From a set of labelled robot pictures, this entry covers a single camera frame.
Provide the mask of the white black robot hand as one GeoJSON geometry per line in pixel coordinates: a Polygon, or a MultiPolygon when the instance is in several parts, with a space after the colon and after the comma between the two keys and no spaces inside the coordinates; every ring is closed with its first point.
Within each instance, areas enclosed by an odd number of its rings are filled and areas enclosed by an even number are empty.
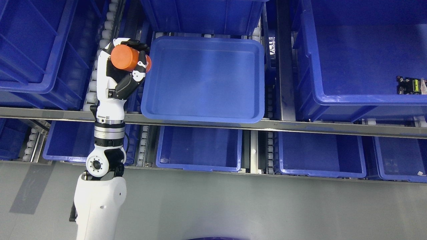
{"type": "Polygon", "coordinates": [[[96,87],[98,106],[94,111],[97,122],[119,124],[124,121],[125,102],[145,81],[151,68],[149,51],[150,47],[146,43],[123,37],[113,39],[101,50],[98,56],[96,87]],[[119,70],[111,62],[111,52],[120,44],[140,51],[137,66],[131,72],[119,70]]]}

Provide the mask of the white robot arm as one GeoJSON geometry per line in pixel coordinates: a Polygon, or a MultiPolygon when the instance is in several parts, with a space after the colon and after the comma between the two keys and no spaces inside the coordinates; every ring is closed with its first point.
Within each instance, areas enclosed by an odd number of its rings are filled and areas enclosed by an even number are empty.
{"type": "Polygon", "coordinates": [[[123,120],[94,124],[94,149],[79,176],[70,221],[77,224],[78,240],[113,240],[119,212],[127,195],[123,177],[126,152],[123,120]]]}

